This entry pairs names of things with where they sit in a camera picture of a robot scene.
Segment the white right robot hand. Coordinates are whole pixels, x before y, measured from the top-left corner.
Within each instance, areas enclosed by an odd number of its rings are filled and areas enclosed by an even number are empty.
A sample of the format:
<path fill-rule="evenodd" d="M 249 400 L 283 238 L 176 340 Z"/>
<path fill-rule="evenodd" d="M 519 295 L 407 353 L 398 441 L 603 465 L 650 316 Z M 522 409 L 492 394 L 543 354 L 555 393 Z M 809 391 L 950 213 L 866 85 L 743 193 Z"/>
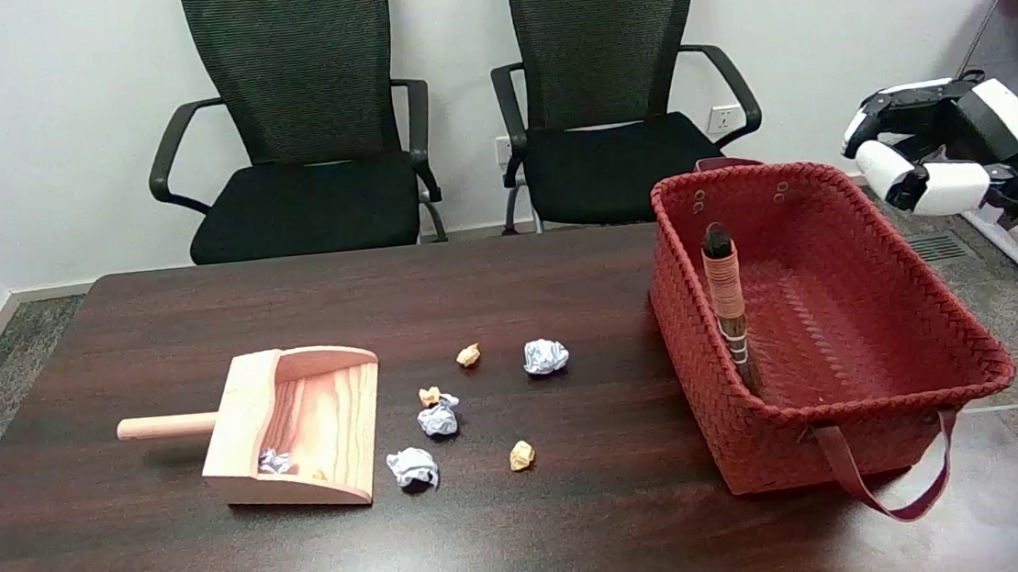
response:
<path fill-rule="evenodd" d="M 843 138 L 873 194 L 920 216 L 1018 215 L 1018 96 L 982 70 L 863 100 Z"/>

